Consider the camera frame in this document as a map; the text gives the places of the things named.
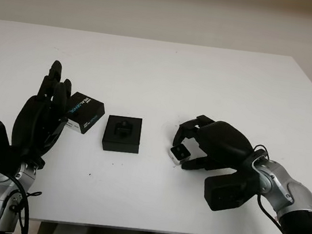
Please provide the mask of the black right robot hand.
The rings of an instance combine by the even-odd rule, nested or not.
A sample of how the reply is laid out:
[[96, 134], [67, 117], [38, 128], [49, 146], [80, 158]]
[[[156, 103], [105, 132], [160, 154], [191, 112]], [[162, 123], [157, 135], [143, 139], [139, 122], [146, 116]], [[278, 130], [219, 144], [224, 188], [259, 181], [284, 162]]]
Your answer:
[[[190, 152], [182, 144], [193, 138], [204, 157], [190, 160]], [[184, 170], [238, 169], [254, 153], [248, 139], [235, 127], [224, 121], [214, 121], [201, 115], [179, 125], [170, 149], [172, 157]]]

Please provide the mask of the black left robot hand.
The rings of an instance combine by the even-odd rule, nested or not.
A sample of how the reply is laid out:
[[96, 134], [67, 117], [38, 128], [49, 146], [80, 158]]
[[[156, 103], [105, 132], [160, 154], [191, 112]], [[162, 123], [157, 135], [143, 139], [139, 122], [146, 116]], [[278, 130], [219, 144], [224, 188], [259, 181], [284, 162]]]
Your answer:
[[12, 129], [12, 150], [22, 162], [38, 169], [66, 125], [71, 82], [61, 81], [62, 64], [55, 61], [43, 78], [38, 93], [31, 96], [18, 114]]

